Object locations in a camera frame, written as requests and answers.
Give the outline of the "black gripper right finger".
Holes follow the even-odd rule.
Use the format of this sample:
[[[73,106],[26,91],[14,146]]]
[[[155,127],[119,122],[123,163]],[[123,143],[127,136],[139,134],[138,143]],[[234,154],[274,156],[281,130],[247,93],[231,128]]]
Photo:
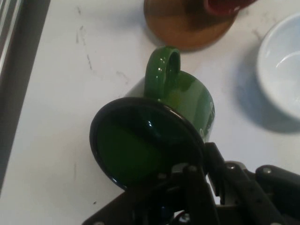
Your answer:
[[[300,223],[300,176],[273,165],[250,172],[241,162],[225,161],[213,142],[204,146],[207,175],[222,206],[235,220],[254,225]]]

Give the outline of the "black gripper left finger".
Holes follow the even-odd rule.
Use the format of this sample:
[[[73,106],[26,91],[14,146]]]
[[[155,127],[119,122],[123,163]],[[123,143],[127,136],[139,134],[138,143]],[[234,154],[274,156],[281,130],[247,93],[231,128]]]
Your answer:
[[[201,164],[174,166],[148,176],[130,193],[129,225],[217,225],[218,213]]]

